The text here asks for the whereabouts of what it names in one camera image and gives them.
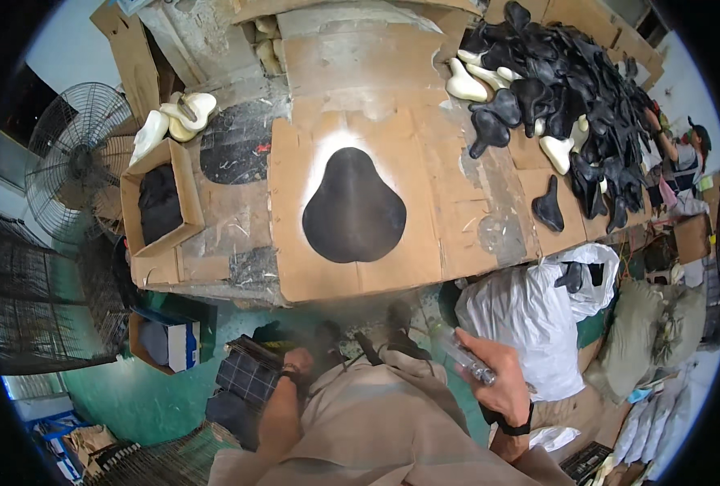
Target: fan guard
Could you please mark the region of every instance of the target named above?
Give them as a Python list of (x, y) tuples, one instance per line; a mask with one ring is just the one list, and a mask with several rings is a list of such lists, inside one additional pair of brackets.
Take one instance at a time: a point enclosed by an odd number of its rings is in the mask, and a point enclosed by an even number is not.
[(79, 244), (103, 229), (122, 233), (120, 175), (138, 123), (111, 86), (82, 83), (50, 103), (31, 135), (25, 198), (58, 241)]

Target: wristwatch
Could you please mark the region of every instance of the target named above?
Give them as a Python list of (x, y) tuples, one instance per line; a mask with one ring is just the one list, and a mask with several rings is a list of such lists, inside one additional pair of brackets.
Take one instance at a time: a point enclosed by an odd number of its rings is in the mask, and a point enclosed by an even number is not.
[(279, 376), (287, 376), (296, 385), (301, 383), (301, 370), (295, 364), (287, 363), (282, 366)]
[(533, 408), (532, 401), (530, 401), (530, 415), (527, 417), (527, 423), (525, 423), (524, 425), (520, 425), (518, 427), (511, 427), (508, 424), (508, 422), (506, 422), (503, 414), (500, 412), (490, 410), (489, 408), (484, 407), (481, 403), (479, 403), (479, 408), (481, 409), (481, 415), (484, 416), (484, 420), (489, 425), (497, 422), (497, 425), (500, 426), (501, 430), (503, 431), (503, 433), (505, 435), (516, 436), (516, 435), (527, 435), (530, 433), (530, 423), (532, 422), (532, 408)]

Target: spray gun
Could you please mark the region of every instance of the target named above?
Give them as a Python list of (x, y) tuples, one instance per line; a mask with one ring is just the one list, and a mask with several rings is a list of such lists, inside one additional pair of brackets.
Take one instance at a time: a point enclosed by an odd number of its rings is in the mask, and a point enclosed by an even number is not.
[[(467, 347), (462, 345), (453, 327), (439, 324), (433, 328), (431, 335), (435, 338), (438, 345), (441, 346), (441, 349), (463, 368), (467, 369), (473, 378), (487, 386), (495, 383), (497, 374), (487, 364), (481, 361), (478, 356), (471, 353)], [(531, 394), (538, 393), (538, 390), (531, 384), (527, 384), (527, 390)]]

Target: person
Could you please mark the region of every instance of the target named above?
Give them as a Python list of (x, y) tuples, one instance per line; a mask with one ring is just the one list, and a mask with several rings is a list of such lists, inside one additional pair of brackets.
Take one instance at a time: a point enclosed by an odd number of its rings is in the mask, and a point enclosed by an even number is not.
[[(673, 192), (678, 194), (682, 190), (694, 187), (696, 177), (705, 170), (705, 159), (711, 150), (710, 136), (703, 125), (695, 125), (689, 117), (692, 129), (682, 139), (671, 141), (662, 130), (659, 117), (652, 110), (646, 108), (646, 119), (654, 132), (652, 137), (660, 148), (660, 155), (664, 157), (659, 177)], [(659, 185), (650, 186), (649, 200), (651, 206), (658, 208), (663, 204)]]
[(546, 450), (529, 447), (532, 405), (512, 347), (457, 329), (497, 374), (491, 386), (462, 374), (485, 417), (501, 416), (491, 447), (482, 448), (468, 435), (444, 367), (408, 337), (407, 322), (398, 324), (375, 356), (342, 360), (313, 381), (302, 414), (298, 385), (314, 358), (302, 347), (288, 352), (259, 421), (257, 452), (217, 452), (209, 486), (574, 484)]

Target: wrist strap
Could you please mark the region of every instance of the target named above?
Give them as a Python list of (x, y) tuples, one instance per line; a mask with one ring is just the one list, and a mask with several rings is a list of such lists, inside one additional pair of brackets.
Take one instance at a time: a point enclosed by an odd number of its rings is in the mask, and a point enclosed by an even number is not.
[(532, 422), (532, 409), (534, 407), (534, 403), (530, 401), (530, 415), (527, 417), (527, 423), (524, 425), (520, 425), (519, 427), (511, 427), (508, 422), (506, 422), (505, 417), (502, 413), (490, 410), (487, 407), (484, 407), (481, 403), (479, 403), (479, 408), (481, 409), (481, 415), (484, 416), (484, 420), (489, 424), (492, 425), (493, 423), (497, 422), (497, 424), (500, 426), (501, 430), (505, 435), (510, 436), (517, 436), (517, 435), (527, 435), (530, 433), (530, 423)]

